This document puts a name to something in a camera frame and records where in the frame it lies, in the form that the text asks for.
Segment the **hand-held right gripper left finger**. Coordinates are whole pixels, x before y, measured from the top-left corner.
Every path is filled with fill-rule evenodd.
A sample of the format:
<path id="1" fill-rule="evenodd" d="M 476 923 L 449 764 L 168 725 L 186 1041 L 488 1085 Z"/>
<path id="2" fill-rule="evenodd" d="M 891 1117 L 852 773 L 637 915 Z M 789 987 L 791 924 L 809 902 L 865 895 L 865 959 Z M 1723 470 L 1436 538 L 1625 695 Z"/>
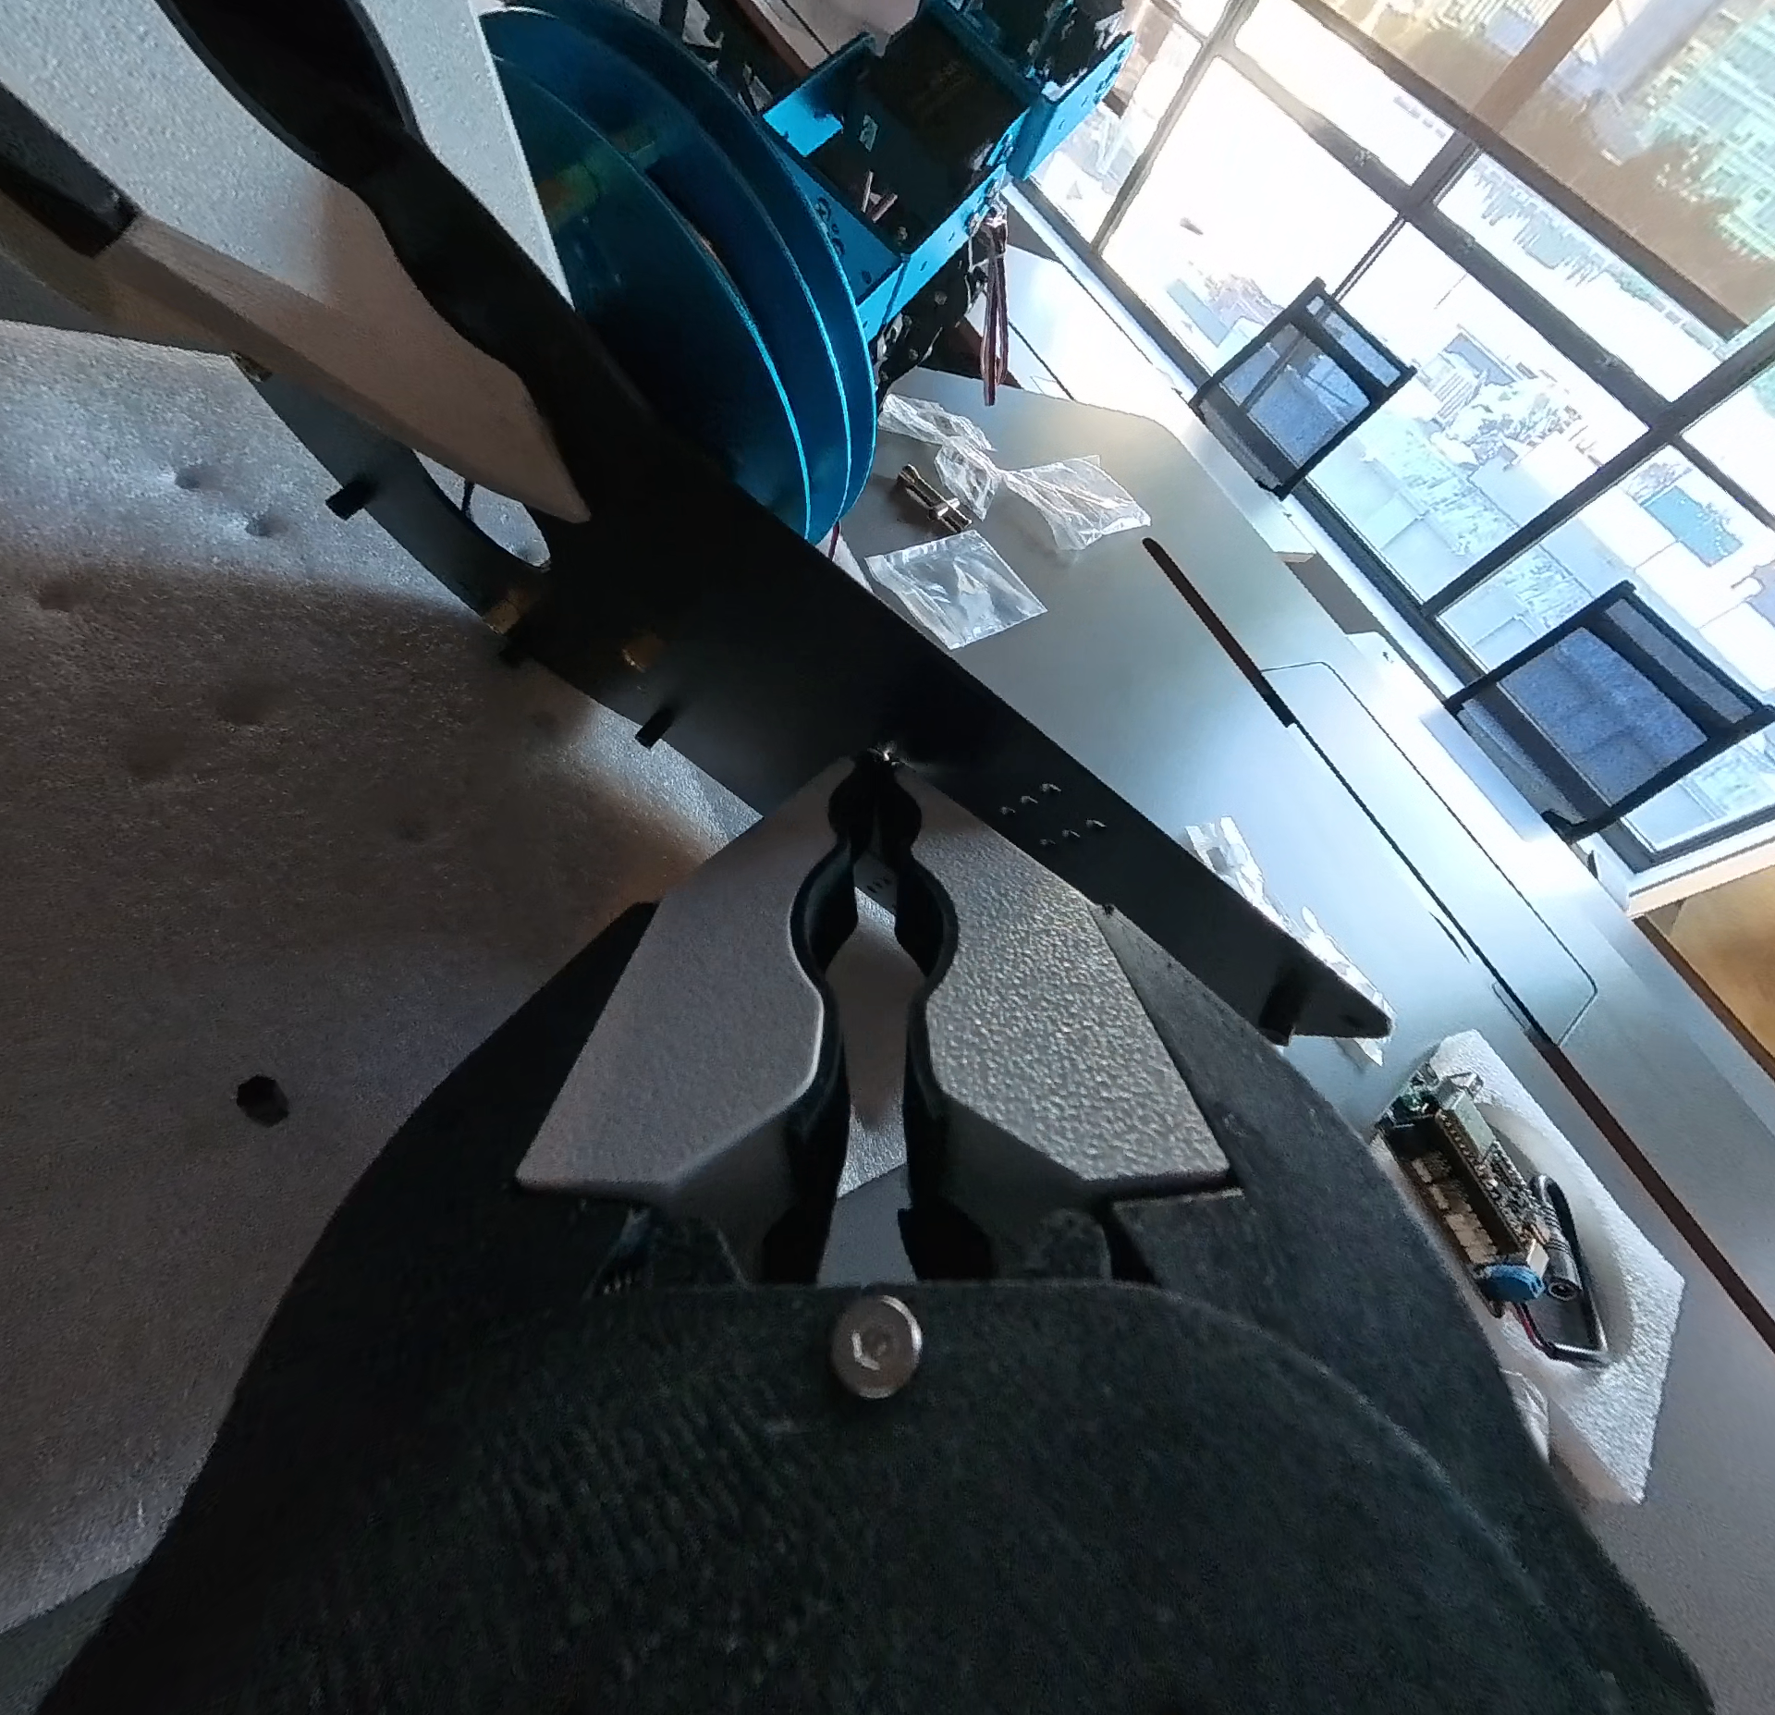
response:
<path id="1" fill-rule="evenodd" d="M 885 778 L 837 762 L 654 906 L 521 1189 L 706 1224 L 745 1277 L 815 1279 L 852 1115 L 828 971 Z"/>

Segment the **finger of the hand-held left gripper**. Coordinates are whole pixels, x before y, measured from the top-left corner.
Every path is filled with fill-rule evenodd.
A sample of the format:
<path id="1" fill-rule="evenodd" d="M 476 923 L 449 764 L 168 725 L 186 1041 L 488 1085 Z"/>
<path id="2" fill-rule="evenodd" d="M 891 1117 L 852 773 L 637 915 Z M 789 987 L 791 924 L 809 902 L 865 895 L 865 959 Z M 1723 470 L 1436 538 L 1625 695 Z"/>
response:
<path id="1" fill-rule="evenodd" d="M 471 0 L 3 0 L 1 65 L 138 211 L 81 259 L 3 196 L 73 326 L 232 353 L 587 522 L 545 400 L 584 327 Z"/>

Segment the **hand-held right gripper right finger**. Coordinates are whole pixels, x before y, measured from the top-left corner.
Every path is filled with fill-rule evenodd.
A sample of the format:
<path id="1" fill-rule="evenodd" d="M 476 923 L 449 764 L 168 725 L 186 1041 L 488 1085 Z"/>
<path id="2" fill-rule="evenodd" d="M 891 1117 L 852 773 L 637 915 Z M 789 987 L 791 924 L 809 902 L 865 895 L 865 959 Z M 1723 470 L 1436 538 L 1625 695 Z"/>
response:
<path id="1" fill-rule="evenodd" d="M 1096 906 L 905 767 L 883 777 L 883 865 L 920 982 L 902 1087 L 918 1231 L 1231 1187 Z"/>

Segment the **blue toy robot arm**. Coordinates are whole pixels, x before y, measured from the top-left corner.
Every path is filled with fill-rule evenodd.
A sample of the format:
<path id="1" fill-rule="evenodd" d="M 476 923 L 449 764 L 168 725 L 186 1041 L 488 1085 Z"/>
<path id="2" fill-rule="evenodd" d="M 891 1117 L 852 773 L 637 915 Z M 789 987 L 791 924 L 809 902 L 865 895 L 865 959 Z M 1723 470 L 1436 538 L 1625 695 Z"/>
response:
<path id="1" fill-rule="evenodd" d="M 613 0 L 480 32 L 569 300 L 665 425 L 822 542 L 878 405 L 1003 292 L 1005 191 L 1101 104 L 1124 0 L 916 0 L 756 109 Z"/>

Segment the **black triangular base plate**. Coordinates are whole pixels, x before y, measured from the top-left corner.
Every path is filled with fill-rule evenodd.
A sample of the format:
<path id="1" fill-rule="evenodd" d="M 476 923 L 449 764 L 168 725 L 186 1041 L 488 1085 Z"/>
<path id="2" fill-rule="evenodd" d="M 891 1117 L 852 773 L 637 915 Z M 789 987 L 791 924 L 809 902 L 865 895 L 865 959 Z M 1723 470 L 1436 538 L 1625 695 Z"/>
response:
<path id="1" fill-rule="evenodd" d="M 334 488 L 458 601 L 504 616 L 523 658 L 667 743 L 754 808 L 831 760 L 896 754 L 1059 880 L 1144 928 L 1264 1037 L 1357 1039 L 1386 1019 L 1283 928 L 1061 753 L 867 586 L 671 431 L 608 346 L 545 344 L 545 401 L 587 522 L 528 510 L 545 564 L 499 547 L 417 453 L 293 381 L 255 392 Z"/>

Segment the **black control circuit board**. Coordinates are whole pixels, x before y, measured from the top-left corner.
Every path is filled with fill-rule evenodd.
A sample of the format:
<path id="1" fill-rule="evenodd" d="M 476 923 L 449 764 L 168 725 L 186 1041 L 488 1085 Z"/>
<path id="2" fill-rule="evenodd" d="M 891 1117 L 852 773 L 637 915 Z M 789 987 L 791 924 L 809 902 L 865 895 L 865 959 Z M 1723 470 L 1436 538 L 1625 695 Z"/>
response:
<path id="1" fill-rule="evenodd" d="M 1416 1070 L 1377 1135 L 1479 1296 L 1523 1307 L 1565 1288 L 1569 1253 L 1541 1185 L 1484 1117 L 1471 1074 Z"/>

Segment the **group of small clear bags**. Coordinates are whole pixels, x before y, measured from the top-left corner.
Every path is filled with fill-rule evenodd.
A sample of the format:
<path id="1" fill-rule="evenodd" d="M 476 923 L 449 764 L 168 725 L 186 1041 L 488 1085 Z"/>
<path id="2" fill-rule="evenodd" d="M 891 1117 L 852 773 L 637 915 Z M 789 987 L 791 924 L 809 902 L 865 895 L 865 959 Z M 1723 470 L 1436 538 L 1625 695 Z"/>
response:
<path id="1" fill-rule="evenodd" d="M 1338 941 L 1320 924 L 1310 908 L 1286 911 L 1270 891 L 1264 873 L 1255 862 L 1249 845 L 1231 817 L 1218 817 L 1209 825 L 1190 825 L 1183 830 L 1190 852 L 1218 878 L 1231 886 L 1249 906 L 1283 928 L 1297 945 L 1320 959 L 1325 969 L 1340 976 L 1362 995 L 1384 1019 L 1379 1035 L 1342 1039 L 1342 1054 L 1353 1063 L 1369 1063 L 1379 1069 L 1384 1061 L 1384 1039 L 1395 1022 L 1395 1013 L 1382 991 L 1347 956 Z"/>

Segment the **white foam sheet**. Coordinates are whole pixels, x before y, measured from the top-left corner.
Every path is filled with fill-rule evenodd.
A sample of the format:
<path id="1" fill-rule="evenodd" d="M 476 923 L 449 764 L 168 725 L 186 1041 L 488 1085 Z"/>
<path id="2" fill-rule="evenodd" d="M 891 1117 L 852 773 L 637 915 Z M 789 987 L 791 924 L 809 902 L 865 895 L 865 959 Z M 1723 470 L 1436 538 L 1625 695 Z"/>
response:
<path id="1" fill-rule="evenodd" d="M 391 1131 L 756 814 L 332 518 L 232 363 L 1 359 L 12 1630 L 155 1545 Z"/>

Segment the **black mesh chair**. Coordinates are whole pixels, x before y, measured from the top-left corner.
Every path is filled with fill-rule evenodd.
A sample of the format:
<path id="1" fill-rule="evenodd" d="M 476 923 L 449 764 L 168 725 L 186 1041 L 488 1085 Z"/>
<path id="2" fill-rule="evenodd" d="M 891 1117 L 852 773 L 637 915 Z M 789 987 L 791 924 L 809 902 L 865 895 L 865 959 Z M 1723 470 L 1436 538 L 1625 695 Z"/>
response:
<path id="1" fill-rule="evenodd" d="M 1209 374 L 1188 409 L 1281 501 L 1414 376 L 1314 279 Z"/>
<path id="2" fill-rule="evenodd" d="M 1567 845 L 1612 830 L 1773 717 L 1626 581 L 1443 710 Z"/>

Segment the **large glass window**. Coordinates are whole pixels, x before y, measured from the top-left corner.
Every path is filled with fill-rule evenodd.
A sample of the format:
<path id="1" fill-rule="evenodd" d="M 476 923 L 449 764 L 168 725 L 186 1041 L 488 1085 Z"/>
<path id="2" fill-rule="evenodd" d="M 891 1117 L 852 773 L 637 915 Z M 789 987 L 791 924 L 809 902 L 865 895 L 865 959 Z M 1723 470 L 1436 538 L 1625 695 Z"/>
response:
<path id="1" fill-rule="evenodd" d="M 1773 0 L 1124 0 L 1031 194 L 1192 385 L 1308 285 L 1408 370 L 1303 477 L 1447 675 L 1628 581 L 1771 697 Z"/>

